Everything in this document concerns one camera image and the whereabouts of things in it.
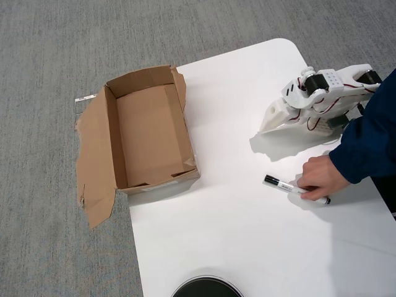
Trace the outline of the person's bare hand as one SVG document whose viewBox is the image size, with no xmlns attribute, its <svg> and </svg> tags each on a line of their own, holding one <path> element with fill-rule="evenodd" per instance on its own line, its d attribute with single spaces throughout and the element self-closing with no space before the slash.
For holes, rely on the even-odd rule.
<svg viewBox="0 0 396 297">
<path fill-rule="evenodd" d="M 328 155 L 322 155 L 310 158 L 303 165 L 297 184 L 307 190 L 301 194 L 302 199 L 315 201 L 341 191 L 351 183 L 336 169 Z"/>
</svg>

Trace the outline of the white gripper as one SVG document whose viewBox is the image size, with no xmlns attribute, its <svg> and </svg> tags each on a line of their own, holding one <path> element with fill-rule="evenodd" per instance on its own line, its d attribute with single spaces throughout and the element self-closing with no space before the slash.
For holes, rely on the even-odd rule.
<svg viewBox="0 0 396 297">
<path fill-rule="evenodd" d="M 291 127 L 284 122 L 296 117 L 296 109 L 290 106 L 283 98 L 275 100 L 266 111 L 266 120 L 260 125 L 259 133 L 266 134 L 269 132 L 281 131 Z"/>
</svg>

